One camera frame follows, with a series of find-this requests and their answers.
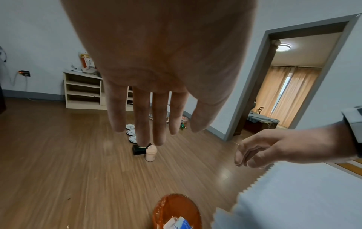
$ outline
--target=door frame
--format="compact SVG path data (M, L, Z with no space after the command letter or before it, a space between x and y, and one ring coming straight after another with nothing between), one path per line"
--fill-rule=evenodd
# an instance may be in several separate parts
M250 112L252 102L256 99L260 90L261 84L264 81L266 72L262 69L268 69L272 63L275 52L273 52L272 42L279 39L294 38L294 37L306 37L312 35L330 34L336 32L342 32L338 39L334 49L330 53L326 64L321 70L321 73L312 88L310 89L307 97L302 103L299 111L295 115L289 129L295 129L301 120L308 105L316 94L319 86L322 84L326 74L334 63L336 57L345 44L348 36L353 30L354 25L358 21L361 14L353 14L344 17L332 18L317 22L305 23L300 25L288 26L284 28L267 30L261 40L260 47L256 54L256 58L249 72L245 86L241 92L241 96L237 103L233 117L224 136L225 141L232 139L235 129L241 122L245 122L247 115Z

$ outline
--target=orange trash can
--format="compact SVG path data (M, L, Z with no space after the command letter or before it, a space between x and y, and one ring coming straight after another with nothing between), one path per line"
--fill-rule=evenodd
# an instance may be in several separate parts
M193 229L202 229L201 214L196 204L187 196L178 193L165 195L153 210L153 228L163 229L172 217L184 217Z

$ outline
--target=gray door frame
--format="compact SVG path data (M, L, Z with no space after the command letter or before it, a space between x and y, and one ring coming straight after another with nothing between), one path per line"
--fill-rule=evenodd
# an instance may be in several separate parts
M323 82L326 74L328 73L329 69L331 68L332 64L334 63L337 55L341 51L343 45L345 44L348 36L350 35L351 31L353 30L354 25L358 21L361 14L353 14L344 17L332 18L317 22L305 23L300 25L288 26L284 28L278 29L271 29L267 30L264 33L262 38L259 50L257 52L256 58L252 65L252 68L249 72L247 81L245 86L241 92L241 96L237 103L236 109L234 111L233 117L229 124L226 134L224 135L224 141L229 141L232 139L233 134L235 132L236 126L239 123L239 120L245 112L247 108L247 104L252 93L252 89L257 82L259 77L259 72L262 66L267 59L267 53L271 47L271 42L273 40L278 39L286 39L286 38L293 38L293 37L304 37L304 36L311 36L311 35L320 35L320 34L329 34L335 32L342 32L340 38L338 39L336 46L332 50L331 54L329 55L326 64L322 68L322 71L317 78L316 82L312 86L310 92L308 93L307 97L305 98L302 106L300 107L299 111L297 112L294 120L292 121L289 129L295 129L298 125L299 121L301 120L304 112L306 111L308 105L310 104L311 100L313 99L314 95L316 94L319 86Z

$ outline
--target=sleeve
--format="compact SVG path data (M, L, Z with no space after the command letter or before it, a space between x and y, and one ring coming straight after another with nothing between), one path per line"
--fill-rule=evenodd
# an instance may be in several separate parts
M362 106L342 110L344 120L354 135L358 157L362 158Z

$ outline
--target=curtain rod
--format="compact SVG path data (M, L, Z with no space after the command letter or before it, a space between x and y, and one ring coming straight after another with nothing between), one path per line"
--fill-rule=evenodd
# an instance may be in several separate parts
M290 68L320 68L320 67L301 67L301 66L283 66L283 65L271 65L271 67L290 67Z

